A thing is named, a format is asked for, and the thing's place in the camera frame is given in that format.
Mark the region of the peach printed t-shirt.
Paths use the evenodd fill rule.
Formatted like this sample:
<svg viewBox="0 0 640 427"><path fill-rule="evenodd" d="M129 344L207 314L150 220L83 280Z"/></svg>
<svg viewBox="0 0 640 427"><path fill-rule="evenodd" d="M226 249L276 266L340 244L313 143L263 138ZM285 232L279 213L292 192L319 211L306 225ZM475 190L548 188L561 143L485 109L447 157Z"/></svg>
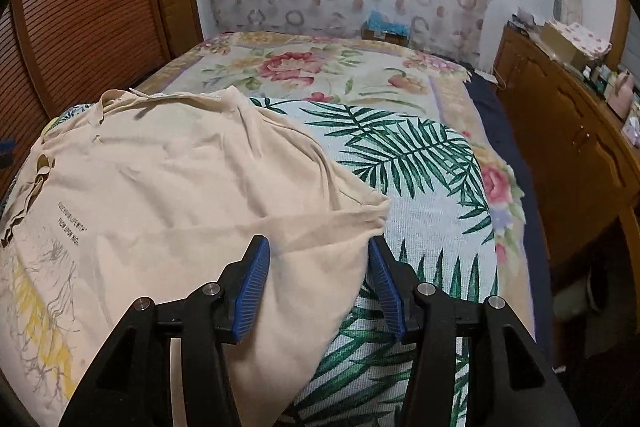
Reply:
<svg viewBox="0 0 640 427"><path fill-rule="evenodd" d="M242 424L272 425L352 309L388 210L300 124L234 88L108 91L40 136L6 203L3 372L56 425L134 299L186 297L262 235L257 320L227 357Z"/></svg>

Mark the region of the wooden louvered wardrobe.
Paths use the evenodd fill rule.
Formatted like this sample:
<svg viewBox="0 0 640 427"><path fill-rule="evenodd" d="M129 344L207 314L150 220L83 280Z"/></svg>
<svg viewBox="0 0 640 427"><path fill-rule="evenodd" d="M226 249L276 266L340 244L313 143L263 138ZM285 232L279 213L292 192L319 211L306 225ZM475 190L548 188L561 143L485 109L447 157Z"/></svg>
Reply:
<svg viewBox="0 0 640 427"><path fill-rule="evenodd" d="M203 38L196 0L9 0L1 11L1 167L9 187L37 135L76 104L149 78Z"/></svg>

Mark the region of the wooden sideboard cabinet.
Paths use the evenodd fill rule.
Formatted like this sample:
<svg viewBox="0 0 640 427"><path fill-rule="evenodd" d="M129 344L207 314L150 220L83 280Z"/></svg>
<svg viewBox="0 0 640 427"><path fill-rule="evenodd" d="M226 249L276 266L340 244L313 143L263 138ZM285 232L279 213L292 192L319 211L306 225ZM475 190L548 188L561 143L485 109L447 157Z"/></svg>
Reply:
<svg viewBox="0 0 640 427"><path fill-rule="evenodd" d="M495 60L498 98L534 179L552 265L614 221L639 272L639 156L620 124L572 74L511 27Z"/></svg>

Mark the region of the floral blanket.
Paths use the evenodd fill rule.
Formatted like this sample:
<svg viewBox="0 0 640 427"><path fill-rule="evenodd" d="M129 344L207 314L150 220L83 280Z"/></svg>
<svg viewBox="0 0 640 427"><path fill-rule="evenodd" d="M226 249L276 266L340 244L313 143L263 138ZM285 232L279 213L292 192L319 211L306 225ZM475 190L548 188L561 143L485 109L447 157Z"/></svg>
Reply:
<svg viewBox="0 0 640 427"><path fill-rule="evenodd" d="M451 296L498 294L535 324L518 152L489 132L469 69L376 41L237 32L206 40L142 82L145 93L235 87L300 120L392 203L386 239Z"/></svg>

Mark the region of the pink thermos jug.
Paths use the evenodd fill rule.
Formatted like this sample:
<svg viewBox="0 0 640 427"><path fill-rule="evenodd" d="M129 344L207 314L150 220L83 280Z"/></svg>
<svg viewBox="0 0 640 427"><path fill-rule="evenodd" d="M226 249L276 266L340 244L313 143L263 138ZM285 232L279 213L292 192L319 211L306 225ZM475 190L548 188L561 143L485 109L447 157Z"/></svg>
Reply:
<svg viewBox="0 0 640 427"><path fill-rule="evenodd" d="M617 76L613 90L608 98L608 106L613 113L625 120L634 101L634 75L628 69Z"/></svg>

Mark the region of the cardboard box with floral cloth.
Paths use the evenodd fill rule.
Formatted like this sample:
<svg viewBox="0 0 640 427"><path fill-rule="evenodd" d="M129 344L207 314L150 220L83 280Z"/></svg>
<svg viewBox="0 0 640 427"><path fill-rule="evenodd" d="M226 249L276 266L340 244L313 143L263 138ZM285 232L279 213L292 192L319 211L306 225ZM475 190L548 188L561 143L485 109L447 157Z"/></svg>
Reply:
<svg viewBox="0 0 640 427"><path fill-rule="evenodd" d="M538 39L552 58L579 70L602 60L612 48L608 40L580 23L567 25L557 20L547 20L539 28Z"/></svg>

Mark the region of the cardboard box with blue items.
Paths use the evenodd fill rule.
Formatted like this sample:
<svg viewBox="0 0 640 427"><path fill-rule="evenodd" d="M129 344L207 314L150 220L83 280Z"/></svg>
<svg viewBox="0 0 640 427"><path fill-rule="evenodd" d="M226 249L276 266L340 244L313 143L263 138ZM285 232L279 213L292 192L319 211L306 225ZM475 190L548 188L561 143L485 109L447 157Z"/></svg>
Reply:
<svg viewBox="0 0 640 427"><path fill-rule="evenodd" d="M393 43L396 46L408 46L410 28L401 23L390 22L380 12L372 11L361 26L360 36L364 40L378 40Z"/></svg>

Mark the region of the small round white fan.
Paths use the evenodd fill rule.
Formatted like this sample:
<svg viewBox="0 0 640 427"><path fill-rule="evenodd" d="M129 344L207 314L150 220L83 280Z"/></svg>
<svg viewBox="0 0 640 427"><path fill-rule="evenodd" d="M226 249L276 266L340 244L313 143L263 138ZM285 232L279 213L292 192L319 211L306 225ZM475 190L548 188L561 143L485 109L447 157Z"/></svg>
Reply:
<svg viewBox="0 0 640 427"><path fill-rule="evenodd" d="M552 14L555 20L562 20L563 0L553 0Z"/></svg>

